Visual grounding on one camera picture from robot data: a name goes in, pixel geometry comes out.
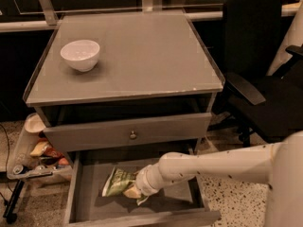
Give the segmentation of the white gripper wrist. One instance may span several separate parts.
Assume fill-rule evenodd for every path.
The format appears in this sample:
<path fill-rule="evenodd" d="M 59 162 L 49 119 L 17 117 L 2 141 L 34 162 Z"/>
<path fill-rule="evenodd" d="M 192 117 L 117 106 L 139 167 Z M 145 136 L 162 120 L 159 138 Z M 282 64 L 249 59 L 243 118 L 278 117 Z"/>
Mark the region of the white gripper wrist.
<path fill-rule="evenodd" d="M 124 190 L 123 194 L 130 199 L 140 199 L 142 194 L 144 196 L 151 196 L 171 184 L 172 181 L 166 180 L 160 174 L 158 164 L 148 165 L 137 173 L 135 183 Z"/>

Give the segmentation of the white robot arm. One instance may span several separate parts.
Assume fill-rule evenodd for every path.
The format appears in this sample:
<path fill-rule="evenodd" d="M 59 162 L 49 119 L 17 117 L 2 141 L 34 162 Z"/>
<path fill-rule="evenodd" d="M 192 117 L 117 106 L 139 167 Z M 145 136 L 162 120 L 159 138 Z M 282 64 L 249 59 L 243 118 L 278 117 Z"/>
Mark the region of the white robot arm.
<path fill-rule="evenodd" d="M 211 175 L 232 180 L 266 183 L 269 186 L 264 227 L 302 227 L 303 224 L 303 132 L 284 141 L 204 155 L 177 152 L 164 154 L 145 166 L 126 195 L 151 196 L 160 189 Z"/>

